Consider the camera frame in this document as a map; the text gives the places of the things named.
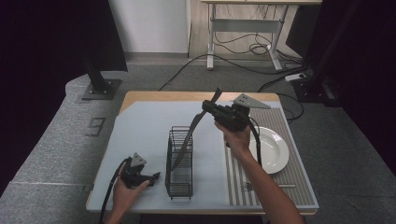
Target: desk leg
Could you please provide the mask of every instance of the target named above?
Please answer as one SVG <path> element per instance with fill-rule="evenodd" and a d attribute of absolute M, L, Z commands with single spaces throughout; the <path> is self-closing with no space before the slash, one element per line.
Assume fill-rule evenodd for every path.
<path fill-rule="evenodd" d="M 216 18 L 216 4 L 210 4 L 212 13 L 209 19 L 209 45 L 208 45 L 208 51 L 207 51 L 207 70 L 213 70 L 214 64 L 213 64 L 213 54 L 215 51 L 215 46 L 213 44 L 213 36 L 214 36 L 214 23 L 215 23 L 215 18 Z"/>
<path fill-rule="evenodd" d="M 288 9 L 289 9 L 288 5 L 283 6 L 283 11 L 280 16 L 276 32 L 274 33 L 274 39 L 273 39 L 272 45 L 268 46 L 268 50 L 270 52 L 270 56 L 274 63 L 274 67 L 275 67 L 276 71 L 282 70 L 282 65 L 279 62 L 279 55 L 276 52 L 276 45 L 277 45 L 277 42 L 279 41 L 280 33 L 282 32 L 282 27 L 283 27 L 283 24 L 285 23 L 285 18 L 286 18 L 286 14 L 288 13 Z"/>

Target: wooden table edge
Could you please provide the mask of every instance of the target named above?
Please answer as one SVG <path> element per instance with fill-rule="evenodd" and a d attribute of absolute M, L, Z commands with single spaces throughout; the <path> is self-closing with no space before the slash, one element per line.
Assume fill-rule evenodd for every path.
<path fill-rule="evenodd" d="M 232 101 L 242 92 L 224 92 L 218 101 Z M 210 100 L 214 92 L 210 91 L 128 91 L 120 108 L 120 113 L 136 101 L 203 101 Z M 244 92 L 258 101 L 278 101 L 275 93 Z"/>

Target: tripod base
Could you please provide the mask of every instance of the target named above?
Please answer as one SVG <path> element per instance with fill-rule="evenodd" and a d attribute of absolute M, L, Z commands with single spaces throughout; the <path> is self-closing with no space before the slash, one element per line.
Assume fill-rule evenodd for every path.
<path fill-rule="evenodd" d="M 121 80 L 120 79 L 105 79 L 105 83 L 107 84 L 107 88 L 105 91 L 96 91 L 93 88 L 93 85 L 87 87 L 84 94 L 81 97 L 81 100 L 112 100 L 116 93 L 117 88 L 119 87 Z"/>

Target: white tabletop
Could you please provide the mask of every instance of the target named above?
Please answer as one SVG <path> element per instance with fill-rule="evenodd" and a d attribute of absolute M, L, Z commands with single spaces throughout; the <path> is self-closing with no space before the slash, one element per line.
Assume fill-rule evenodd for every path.
<path fill-rule="evenodd" d="M 280 102 L 265 102 L 281 107 Z M 137 152 L 147 164 L 142 175 L 161 172 L 152 188 L 145 189 L 132 211 L 136 213 L 226 214 L 262 213 L 259 205 L 230 206 L 223 152 L 222 133 L 214 126 L 213 117 L 205 115 L 193 134 L 193 196 L 171 200 L 164 185 L 166 152 L 172 126 L 189 126 L 202 111 L 202 102 L 135 102 L 116 119 L 106 155 L 95 179 L 87 209 L 100 211 L 106 190 L 115 170 Z M 112 200 L 107 210 L 112 207 Z"/>

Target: metal rack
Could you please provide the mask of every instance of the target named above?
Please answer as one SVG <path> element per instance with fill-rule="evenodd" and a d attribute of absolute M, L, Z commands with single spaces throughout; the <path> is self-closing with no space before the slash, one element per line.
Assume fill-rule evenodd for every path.
<path fill-rule="evenodd" d="M 191 199 L 192 196 L 192 136 L 181 163 L 172 171 L 189 129 L 188 126 L 174 126 L 169 132 L 165 186 L 172 200 L 175 197 Z"/>

